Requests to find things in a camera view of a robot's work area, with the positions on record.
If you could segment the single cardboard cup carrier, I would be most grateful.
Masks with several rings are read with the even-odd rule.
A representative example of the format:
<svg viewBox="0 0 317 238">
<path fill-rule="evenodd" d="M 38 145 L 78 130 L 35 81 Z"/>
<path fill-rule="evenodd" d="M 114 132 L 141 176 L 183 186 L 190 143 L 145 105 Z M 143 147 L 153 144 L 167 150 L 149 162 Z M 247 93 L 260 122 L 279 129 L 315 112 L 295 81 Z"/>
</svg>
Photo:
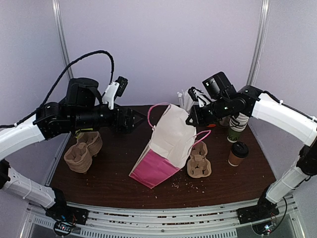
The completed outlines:
<svg viewBox="0 0 317 238">
<path fill-rule="evenodd" d="M 194 178 L 205 178 L 211 175 L 211 163 L 207 159 L 207 145 L 201 141 L 193 146 L 187 161 L 187 174 Z"/>
</svg>

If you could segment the single brown paper cup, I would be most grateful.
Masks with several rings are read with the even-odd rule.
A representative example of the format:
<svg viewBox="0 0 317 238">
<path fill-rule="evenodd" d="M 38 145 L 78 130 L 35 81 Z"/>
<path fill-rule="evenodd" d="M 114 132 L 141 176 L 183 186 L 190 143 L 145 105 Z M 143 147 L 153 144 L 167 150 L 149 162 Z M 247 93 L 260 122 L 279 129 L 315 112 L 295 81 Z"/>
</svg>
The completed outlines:
<svg viewBox="0 0 317 238">
<path fill-rule="evenodd" d="M 228 157 L 228 163 L 233 167 L 237 167 L 248 156 L 248 154 L 249 154 L 249 151 L 231 150 Z"/>
</svg>

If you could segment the stack of paper cups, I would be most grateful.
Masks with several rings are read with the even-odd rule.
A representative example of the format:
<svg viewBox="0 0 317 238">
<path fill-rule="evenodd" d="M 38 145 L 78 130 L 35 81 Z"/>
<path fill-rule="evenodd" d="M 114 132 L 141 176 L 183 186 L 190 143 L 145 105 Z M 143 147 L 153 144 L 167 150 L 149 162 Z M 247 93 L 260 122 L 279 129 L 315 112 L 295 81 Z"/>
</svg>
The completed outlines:
<svg viewBox="0 0 317 238">
<path fill-rule="evenodd" d="M 246 128 L 248 121 L 249 117 L 242 113 L 240 113 L 237 117 L 231 116 L 229 121 L 227 140 L 231 143 L 237 142 L 240 138 L 241 133 Z"/>
</svg>

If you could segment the pink and white paper bag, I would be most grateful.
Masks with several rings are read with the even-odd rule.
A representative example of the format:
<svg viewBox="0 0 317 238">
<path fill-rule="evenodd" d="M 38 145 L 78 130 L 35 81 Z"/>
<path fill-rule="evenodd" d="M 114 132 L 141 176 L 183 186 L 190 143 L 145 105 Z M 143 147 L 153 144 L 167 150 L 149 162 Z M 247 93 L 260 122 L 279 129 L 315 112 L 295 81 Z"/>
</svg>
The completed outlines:
<svg viewBox="0 0 317 238">
<path fill-rule="evenodd" d="M 154 108 L 167 105 L 156 124 L 151 123 Z M 129 177 L 152 189 L 161 184 L 186 164 L 192 148 L 211 133 L 204 130 L 197 133 L 196 128 L 186 124 L 189 114 L 182 108 L 159 103 L 149 108 L 147 121 L 152 135 Z"/>
</svg>

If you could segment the single black cup lid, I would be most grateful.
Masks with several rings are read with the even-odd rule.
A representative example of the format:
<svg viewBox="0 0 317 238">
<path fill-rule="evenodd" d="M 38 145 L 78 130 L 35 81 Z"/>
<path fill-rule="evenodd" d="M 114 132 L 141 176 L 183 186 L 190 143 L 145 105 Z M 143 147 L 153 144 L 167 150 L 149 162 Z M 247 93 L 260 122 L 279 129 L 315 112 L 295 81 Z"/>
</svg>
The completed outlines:
<svg viewBox="0 0 317 238">
<path fill-rule="evenodd" d="M 245 143 L 237 141 L 232 144 L 231 152 L 238 158 L 246 158 L 249 154 L 249 148 Z"/>
</svg>

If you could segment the stack of cardboard cup carriers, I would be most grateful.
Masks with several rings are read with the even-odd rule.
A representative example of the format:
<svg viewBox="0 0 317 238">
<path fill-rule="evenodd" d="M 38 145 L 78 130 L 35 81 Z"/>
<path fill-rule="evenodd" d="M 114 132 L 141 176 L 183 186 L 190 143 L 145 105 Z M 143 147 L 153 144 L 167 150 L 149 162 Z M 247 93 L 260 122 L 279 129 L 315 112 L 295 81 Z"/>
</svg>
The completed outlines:
<svg viewBox="0 0 317 238">
<path fill-rule="evenodd" d="M 85 174 L 102 146 L 103 141 L 98 131 L 79 133 L 76 136 L 76 144 L 64 154 L 64 160 L 72 171 Z"/>
</svg>

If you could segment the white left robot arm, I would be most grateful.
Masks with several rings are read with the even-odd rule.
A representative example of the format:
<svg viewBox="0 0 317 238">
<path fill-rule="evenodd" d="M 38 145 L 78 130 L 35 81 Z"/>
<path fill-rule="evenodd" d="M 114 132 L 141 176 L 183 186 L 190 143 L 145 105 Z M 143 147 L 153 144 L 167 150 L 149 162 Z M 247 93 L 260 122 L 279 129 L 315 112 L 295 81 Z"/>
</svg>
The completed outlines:
<svg viewBox="0 0 317 238">
<path fill-rule="evenodd" d="M 100 128 L 110 127 L 116 132 L 131 133 L 138 126 L 135 118 L 139 113 L 114 102 L 122 96 L 127 84 L 126 78 L 119 77 L 104 93 L 100 93 L 99 84 L 93 79 L 71 79 L 66 96 L 60 102 L 45 103 L 24 122 L 3 129 L 0 133 L 1 189 L 40 205 L 46 216 L 58 224 L 71 227 L 85 224 L 87 210 L 69 206 L 60 189 L 23 176 L 7 158 L 61 134 L 73 134 L 76 143 L 64 158 L 72 171 L 86 173 L 103 146 Z"/>
</svg>

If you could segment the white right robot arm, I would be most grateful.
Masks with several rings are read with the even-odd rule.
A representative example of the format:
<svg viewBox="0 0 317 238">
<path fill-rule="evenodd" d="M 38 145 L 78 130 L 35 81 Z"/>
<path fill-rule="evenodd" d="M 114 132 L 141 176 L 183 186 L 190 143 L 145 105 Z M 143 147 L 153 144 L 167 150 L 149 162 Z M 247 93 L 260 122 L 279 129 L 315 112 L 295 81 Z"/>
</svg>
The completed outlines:
<svg viewBox="0 0 317 238">
<path fill-rule="evenodd" d="M 186 120 L 188 125 L 206 126 L 224 118 L 243 114 L 249 118 L 262 120 L 275 126 L 285 135 L 268 141 L 278 158 L 293 155 L 292 166 L 281 178 L 266 187 L 257 204 L 239 208 L 237 215 L 240 224 L 269 219 L 278 215 L 278 202 L 285 200 L 304 181 L 317 174 L 317 119 L 309 116 L 277 99 L 273 94 L 257 87 L 246 85 L 236 90 L 224 72 L 218 72 L 202 82 L 206 93 L 191 87 L 189 95 L 193 106 Z"/>
</svg>

